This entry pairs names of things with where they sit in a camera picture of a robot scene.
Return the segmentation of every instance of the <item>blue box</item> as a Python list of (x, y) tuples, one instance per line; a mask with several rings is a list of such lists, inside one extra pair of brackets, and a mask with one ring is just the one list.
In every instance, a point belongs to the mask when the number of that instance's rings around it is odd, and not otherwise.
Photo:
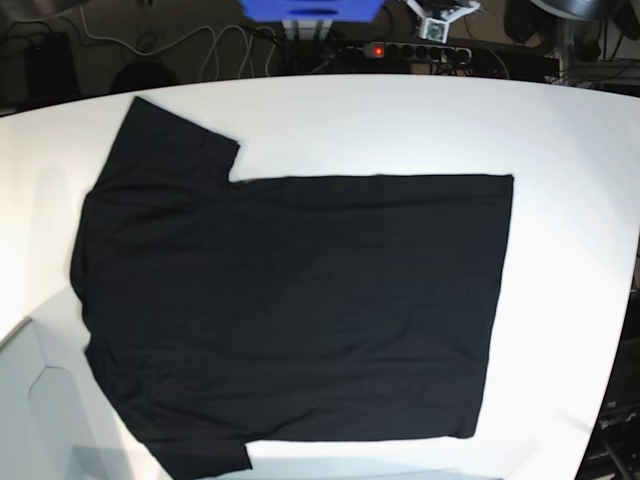
[(371, 22), (384, 0), (240, 0), (256, 22), (337, 20)]

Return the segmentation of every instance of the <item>wire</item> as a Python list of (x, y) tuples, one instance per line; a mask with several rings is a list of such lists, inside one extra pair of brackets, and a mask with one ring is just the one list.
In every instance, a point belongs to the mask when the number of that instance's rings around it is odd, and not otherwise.
[(9, 32), (10, 32), (11, 30), (13, 30), (13, 28), (14, 28), (16, 25), (17, 25), (17, 23), (16, 23), (16, 22), (13, 22), (11, 25), (9, 25), (9, 26), (7, 27), (7, 29), (6, 29), (4, 32), (2, 32), (2, 37), (5, 37), (5, 36), (9, 35)]
[(611, 460), (613, 460), (613, 463), (616, 464), (616, 467), (618, 468), (618, 471), (620, 471), (622, 478), (624, 480), (633, 480), (633, 475), (631, 475), (631, 472), (629, 472), (629, 469), (625, 466), (624, 462), (618, 455), (618, 452), (615, 451), (613, 446), (605, 438), (604, 433), (600, 434), (599, 437), (600, 437), (600, 442), (602, 443), (602, 446), (605, 448), (605, 450), (611, 457)]
[[(555, 77), (557, 76), (558, 79), (556, 80), (556, 82), (554, 83), (554, 85), (563, 85), (563, 81), (566, 81), (569, 78), (569, 75), (571, 74), (571, 72), (574, 72), (576, 70), (592, 70), (592, 69), (598, 69), (598, 70), (619, 70), (619, 72), (611, 77), (602, 77), (600, 80), (607, 80), (607, 79), (613, 79), (613, 78), (617, 78), (620, 75), (622, 75), (624, 72), (628, 71), (628, 70), (637, 70), (640, 69), (640, 60), (635, 60), (635, 59), (628, 59), (626, 60), (629, 62), (628, 65), (607, 65), (606, 63), (604, 65), (598, 65), (597, 67), (594, 67), (593, 65), (577, 65), (574, 67), (568, 67), (565, 68), (563, 70), (560, 70), (557, 74), (555, 75), (548, 75), (549, 77)], [(589, 82), (589, 81), (594, 81), (597, 82), (599, 80), (588, 80), (588, 79), (583, 79), (583, 80), (579, 80), (578, 83), (581, 82)]]
[(134, 54), (140, 56), (140, 57), (152, 57), (155, 55), (158, 55), (159, 53), (162, 52), (166, 52), (167, 50), (172, 49), (173, 47), (181, 44), (182, 42), (184, 42), (186, 39), (192, 37), (193, 35), (195, 35), (198, 32), (202, 32), (202, 31), (208, 31), (209, 33), (211, 33), (211, 37), (213, 38), (213, 41), (211, 42), (211, 48), (209, 49), (209, 52), (207, 53), (207, 56), (205, 57), (204, 61), (202, 62), (202, 66), (200, 67), (200, 70), (198, 71), (198, 81), (202, 81), (202, 78), (204, 76), (204, 71), (209, 63), (209, 60), (211, 59), (211, 56), (213, 55), (215, 58), (215, 64), (216, 64), (216, 79), (218, 77), (218, 75), (220, 74), (220, 64), (218, 62), (218, 55), (216, 53), (216, 45), (218, 43), (218, 37), (216, 36), (216, 32), (213, 30), (213, 28), (209, 27), (208, 25), (203, 25), (201, 27), (197, 27), (193, 30), (191, 30), (189, 33), (183, 35), (182, 37), (180, 37), (178, 40), (171, 42), (167, 45), (165, 45), (164, 47), (158, 48), (156, 50), (152, 50), (149, 52), (140, 52), (138, 50), (136, 50), (135, 48), (133, 48), (131, 45), (123, 42), (122, 40), (119, 40), (117, 38), (112, 38), (112, 37), (99, 37), (97, 35), (93, 35), (89, 32), (89, 28), (87, 27), (87, 19), (85, 17), (85, 13), (84, 13), (84, 6), (80, 6), (80, 15), (82, 17), (82, 26), (84, 27), (84, 33), (86, 33), (87, 37), (91, 38), (92, 40), (98, 40), (98, 41), (106, 41), (106, 42), (114, 42), (114, 43), (118, 43), (120, 45), (122, 45), (123, 47), (125, 47), (126, 49), (130, 50), (131, 52), (133, 52)]
[(498, 56), (498, 54), (496, 52), (493, 51), (492, 48), (490, 48), (486, 43), (482, 42), (481, 40), (478, 40), (472, 33), (471, 33), (471, 27), (469, 27), (469, 22), (467, 17), (464, 17), (464, 26), (467, 29), (467, 35), (469, 35), (469, 38), (471, 40), (473, 40), (474, 42), (476, 42), (478, 45), (482, 46), (485, 50), (487, 50), (489, 53), (491, 53), (491, 55), (493, 55), (494, 57), (496, 57), (496, 60), (498, 60), (498, 62), (500, 62), (500, 65), (502, 66), (502, 70), (504, 71), (504, 75), (505, 77), (507, 77), (507, 80), (511, 80), (511, 75), (509, 75), (509, 69), (507, 69), (507, 66), (504, 64), (504, 62), (502, 61), (502, 59)]
[[(151, 37), (152, 40), (142, 43), (147, 37)], [(158, 43), (158, 40), (159, 38), (157, 33), (144, 32), (138, 37), (138, 40), (136, 40), (136, 50), (140, 50), (141, 52), (152, 50)]]
[(51, 25), (49, 25), (46, 22), (41, 22), (41, 21), (38, 21), (38, 20), (33, 20), (33, 21), (29, 21), (29, 22), (26, 22), (26, 21), (22, 22), (20, 20), (16, 20), (16, 22), (13, 25), (11, 25), (7, 29), (7, 31), (5, 33), (8, 33), (9, 30), (12, 29), (16, 25), (42, 25), (43, 27), (46, 27), (48, 33), (53, 33), (53, 28), (51, 28)]
[(320, 65), (318, 65), (316, 68), (314, 68), (313, 70), (309, 70), (306, 75), (314, 75), (316, 73), (319, 73), (320, 71), (322, 71), (327, 65), (329, 65), (331, 63), (331, 60), (325, 60), (324, 62), (322, 62)]
[(31, 38), (23, 35), (5, 36), (2, 39), (0, 39), (0, 45), (10, 40), (25, 40), (29, 43), (29, 46), (23, 50), (19, 50), (15, 53), (12, 53), (11, 55), (7, 55), (6, 57), (0, 57), (0, 62), (8, 62), (10, 60), (13, 60), (14, 58), (18, 58), (19, 56), (23, 55), (24, 52), (26, 52), (31, 46), (33, 46), (33, 42), (31, 41)]
[(604, 39), (602, 40), (602, 58), (607, 58), (607, 39), (609, 38), (609, 21), (604, 20)]
[[(249, 62), (249, 66), (251, 68), (251, 76), (255, 78), (255, 72), (253, 71), (253, 62), (251, 61), (251, 47), (253, 46), (253, 37), (251, 38), (247, 37), (247, 32), (245, 32), (245, 30), (240, 25), (228, 25), (224, 27), (218, 34), (218, 38), (214, 40), (212, 48), (215, 50), (216, 47), (218, 46), (218, 42), (222, 39), (222, 36), (230, 30), (239, 31), (242, 34), (244, 38), (245, 46), (247, 47), (247, 53), (245, 54), (244, 58), (242, 59), (242, 63), (240, 64), (240, 70), (238, 71), (237, 78), (242, 78), (242, 72), (244, 71), (247, 65), (247, 62)], [(219, 77), (220, 77), (220, 68), (217, 68), (216, 77), (215, 77), (216, 82), (218, 81)]]
[(80, 45), (83, 48), (93, 48), (93, 47), (112, 47), (113, 45), (117, 44), (114, 42), (96, 42), (96, 43), (84, 43), (83, 39), (82, 39), (82, 35), (80, 34), (80, 30), (78, 30), (78, 27), (76, 27), (76, 24), (73, 23), (71, 20), (69, 20), (67, 17), (58, 17), (60, 20), (64, 20), (66, 23), (68, 23), (72, 30), (74, 31), (74, 34), (76, 36), (76, 40), (78, 40), (78, 45)]
[[(266, 30), (266, 31), (270, 32), (271, 35), (274, 38), (276, 37), (276, 32), (271, 27), (260, 27), (260, 28), (258, 28), (258, 31), (261, 31), (261, 30)], [(269, 56), (267, 57), (267, 61), (264, 64), (264, 75), (266, 77), (270, 77), (271, 76), (271, 74), (269, 73), (269, 65), (271, 64), (271, 59), (273, 58), (273, 54), (275, 53), (276, 48), (277, 48), (277, 44), (274, 42), (273, 45), (271, 45), (271, 51), (269, 52)]]
[[(637, 69), (640, 68), (637, 65), (637, 61), (634, 63), (630, 63), (629, 65), (625, 66), (625, 67), (618, 67), (620, 68), (620, 71), (618, 73), (616, 73), (615, 75), (611, 75), (610, 77), (600, 77), (600, 78), (585, 78), (582, 80), (579, 80), (576, 85), (578, 85), (579, 83), (582, 82), (593, 82), (593, 83), (598, 83), (598, 82), (605, 82), (605, 81), (609, 81), (609, 80), (615, 80), (616, 78), (620, 77), (624, 72), (626, 72), (627, 70), (631, 70), (631, 69)], [(628, 80), (637, 80), (638, 77), (627, 77)]]
[(389, 10), (389, 7), (387, 7), (386, 5), (382, 5), (382, 8), (380, 9), (381, 12), (385, 12), (387, 14), (387, 33), (384, 34), (384, 36), (382, 37), (376, 37), (373, 41), (374, 42), (380, 42), (380, 41), (384, 41), (389, 39), (389, 37), (391, 37), (391, 35), (393, 35), (393, 32), (395, 31), (396, 27), (395, 27), (395, 22), (393, 20), (393, 13), (391, 13), (391, 10)]
[(618, 43), (616, 43), (615, 48), (613, 49), (613, 53), (611, 54), (611, 56), (609, 57), (609, 60), (613, 60), (616, 58), (616, 55), (618, 54), (618, 50), (620, 50), (620, 45), (622, 45), (622, 39), (624, 38), (624, 34), (621, 33), (620, 37), (618, 37)]
[(31, 37), (38, 37), (40, 35), (48, 35), (48, 33), (31, 33), (29, 35), (5, 35), (4, 37), (0, 38), (0, 45), (2, 45), (3, 43), (9, 42), (11, 40), (27, 40), (31, 45), (33, 45), (33, 42), (31, 41)]

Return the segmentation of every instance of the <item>black t-shirt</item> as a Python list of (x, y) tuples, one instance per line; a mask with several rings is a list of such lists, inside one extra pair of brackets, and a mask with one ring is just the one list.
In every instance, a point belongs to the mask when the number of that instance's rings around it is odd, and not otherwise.
[(513, 177), (231, 184), (237, 151), (136, 99), (86, 197), (86, 355), (134, 436), (176, 480), (258, 439), (472, 436)]

